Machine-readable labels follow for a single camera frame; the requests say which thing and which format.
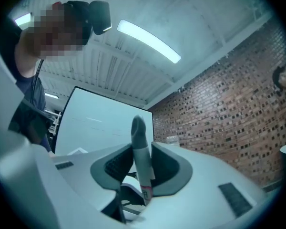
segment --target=dark t-shirt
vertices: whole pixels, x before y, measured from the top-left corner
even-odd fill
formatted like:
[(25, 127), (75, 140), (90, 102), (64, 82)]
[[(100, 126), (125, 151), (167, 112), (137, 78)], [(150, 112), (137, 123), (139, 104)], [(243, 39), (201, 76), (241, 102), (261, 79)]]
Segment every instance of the dark t-shirt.
[[(23, 77), (19, 73), (15, 62), (15, 46), (19, 42), (21, 32), (22, 30), (13, 20), (9, 18), (5, 20), (0, 27), (0, 54), (8, 69), (15, 77), (16, 85), (23, 92), (23, 94), (30, 96), (34, 76), (31, 78)], [(33, 104), (39, 110), (45, 110), (46, 101), (44, 96), (44, 88), (39, 78), (38, 82), (36, 83)], [(47, 136), (42, 139), (41, 145), (44, 146), (48, 152), (51, 151)]]

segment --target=black cable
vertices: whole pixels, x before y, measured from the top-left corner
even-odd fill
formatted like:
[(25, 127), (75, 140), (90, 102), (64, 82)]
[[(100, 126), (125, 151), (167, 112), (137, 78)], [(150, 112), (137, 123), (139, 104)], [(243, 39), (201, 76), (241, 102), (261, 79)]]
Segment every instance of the black cable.
[(34, 80), (32, 81), (32, 86), (31, 86), (31, 101), (30, 103), (32, 105), (34, 105), (34, 94), (35, 94), (35, 87), (36, 87), (36, 83), (37, 83), (37, 80), (38, 80), (38, 75), (39, 75), (39, 72), (40, 72), (40, 69), (41, 69), (41, 66), (42, 66), (42, 63), (43, 63), (43, 59), (40, 61), (39, 65), (38, 65), (38, 68), (37, 68), (37, 71), (36, 71), (36, 74), (35, 74), (35, 78)]

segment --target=brick wall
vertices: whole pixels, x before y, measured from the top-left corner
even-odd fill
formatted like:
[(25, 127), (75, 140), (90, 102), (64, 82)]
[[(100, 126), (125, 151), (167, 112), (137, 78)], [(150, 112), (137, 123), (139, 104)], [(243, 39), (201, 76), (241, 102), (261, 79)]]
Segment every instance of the brick wall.
[(150, 109), (155, 141), (177, 135), (181, 147), (221, 158), (260, 186), (279, 180), (286, 93), (275, 93), (272, 71), (285, 64), (286, 36), (271, 19)]

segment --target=ceiling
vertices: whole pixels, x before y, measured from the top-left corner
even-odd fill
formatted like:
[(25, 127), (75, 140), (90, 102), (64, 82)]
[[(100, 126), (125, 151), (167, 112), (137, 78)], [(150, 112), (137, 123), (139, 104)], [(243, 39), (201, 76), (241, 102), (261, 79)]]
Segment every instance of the ceiling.
[[(22, 0), (15, 19), (68, 0)], [(210, 67), (259, 29), (272, 12), (264, 0), (105, 0), (112, 29), (93, 35), (83, 51), (59, 62), (44, 62), (40, 78), (47, 108), (63, 110), (74, 86), (148, 109)], [(163, 55), (117, 31), (130, 21), (173, 48), (181, 60)]]

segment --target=marker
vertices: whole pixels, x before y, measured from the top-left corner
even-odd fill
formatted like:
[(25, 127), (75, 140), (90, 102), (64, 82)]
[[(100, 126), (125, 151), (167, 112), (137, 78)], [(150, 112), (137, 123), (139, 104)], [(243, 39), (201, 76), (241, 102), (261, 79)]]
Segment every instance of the marker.
[(151, 179), (155, 179), (155, 177), (145, 132), (146, 126), (144, 120), (139, 115), (135, 116), (132, 124), (133, 158), (137, 168), (142, 195), (147, 206), (153, 197)]

